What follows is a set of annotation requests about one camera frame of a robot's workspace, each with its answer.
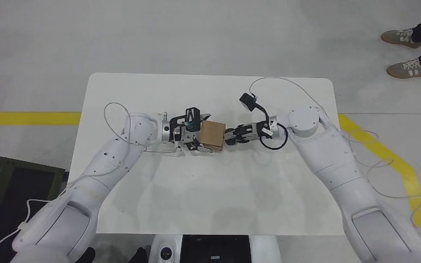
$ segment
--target small brown box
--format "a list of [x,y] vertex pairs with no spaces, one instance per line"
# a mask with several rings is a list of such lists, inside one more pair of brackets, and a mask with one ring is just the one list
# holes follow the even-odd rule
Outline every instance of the small brown box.
[[204,120],[200,129],[199,140],[212,151],[222,151],[224,133],[225,124]]

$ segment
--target yellow floor line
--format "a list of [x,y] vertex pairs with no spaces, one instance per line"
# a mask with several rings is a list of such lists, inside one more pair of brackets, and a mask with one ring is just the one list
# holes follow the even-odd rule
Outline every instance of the yellow floor line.
[[[405,162],[401,157],[390,151],[380,141],[378,141],[372,134],[368,132],[356,132],[362,130],[357,124],[350,120],[346,115],[339,114],[339,124],[341,130],[349,133],[356,141],[361,142],[368,150],[374,153],[381,160],[393,159],[390,165],[396,172],[398,172],[403,180],[403,185],[408,196],[421,195],[421,188],[416,175],[415,169]],[[409,205],[414,212],[421,204],[421,198],[409,199]],[[421,209],[414,215],[414,223],[421,227]]]
[[[0,112],[0,126],[2,125],[79,125],[81,112]],[[368,150],[378,158],[393,159],[391,167],[398,172],[403,180],[407,195],[421,195],[421,188],[418,182],[415,169],[405,162],[401,157],[390,151],[375,137],[366,132],[355,132],[361,128],[350,120],[346,115],[339,114],[341,129],[350,133],[353,138],[360,141]],[[414,211],[421,204],[421,199],[409,199],[409,204]],[[421,209],[414,221],[421,227]]]
[[0,125],[79,125],[81,112],[0,112]]

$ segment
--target sneaker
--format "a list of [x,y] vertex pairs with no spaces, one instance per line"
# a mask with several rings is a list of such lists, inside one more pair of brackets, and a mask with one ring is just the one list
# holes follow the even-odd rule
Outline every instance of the sneaker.
[[420,59],[413,59],[408,62],[391,65],[387,68],[387,73],[395,78],[421,77]]
[[406,45],[408,47],[412,47],[413,49],[417,49],[421,47],[421,42],[413,42],[411,38],[412,33],[412,29],[391,30],[384,32],[381,38],[383,41],[388,42],[390,44]]

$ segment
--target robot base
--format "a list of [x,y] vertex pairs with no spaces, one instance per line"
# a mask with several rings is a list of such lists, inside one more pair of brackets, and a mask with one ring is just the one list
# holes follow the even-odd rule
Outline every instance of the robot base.
[[282,263],[273,235],[156,235],[149,263]]

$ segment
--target white table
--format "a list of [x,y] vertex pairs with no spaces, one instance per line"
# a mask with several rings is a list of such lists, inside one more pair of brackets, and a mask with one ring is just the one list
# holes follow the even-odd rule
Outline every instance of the white table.
[[[258,77],[96,73],[89,78],[70,169],[76,179],[113,136],[103,120],[111,101],[131,112],[168,119],[197,107],[227,128],[264,118],[247,112],[239,97]],[[327,79],[292,78],[324,106],[339,126],[334,89]],[[283,80],[263,80],[253,90],[269,115],[314,103]],[[107,110],[116,130],[125,113]],[[292,143],[269,151],[258,141],[222,153],[183,156],[144,153],[101,207],[98,233],[202,233],[343,235],[341,214]]]

